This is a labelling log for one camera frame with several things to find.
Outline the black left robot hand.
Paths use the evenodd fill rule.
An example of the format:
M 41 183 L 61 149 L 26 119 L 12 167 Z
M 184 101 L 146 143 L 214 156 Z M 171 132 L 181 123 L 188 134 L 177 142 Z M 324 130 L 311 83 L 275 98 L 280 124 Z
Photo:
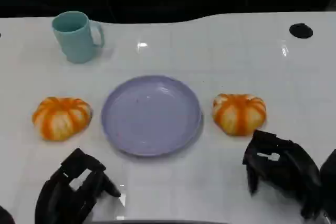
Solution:
M 35 223 L 83 223 L 103 192 L 120 191 L 96 158 L 75 149 L 47 180 L 35 208 Z

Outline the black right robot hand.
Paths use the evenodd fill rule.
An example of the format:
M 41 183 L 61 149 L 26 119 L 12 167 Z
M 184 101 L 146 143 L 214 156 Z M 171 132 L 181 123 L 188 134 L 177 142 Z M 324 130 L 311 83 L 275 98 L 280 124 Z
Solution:
M 248 190 L 254 195 L 259 181 L 301 203 L 301 216 L 316 218 L 322 208 L 319 169 L 309 154 L 297 143 L 276 134 L 255 130 L 244 156 Z

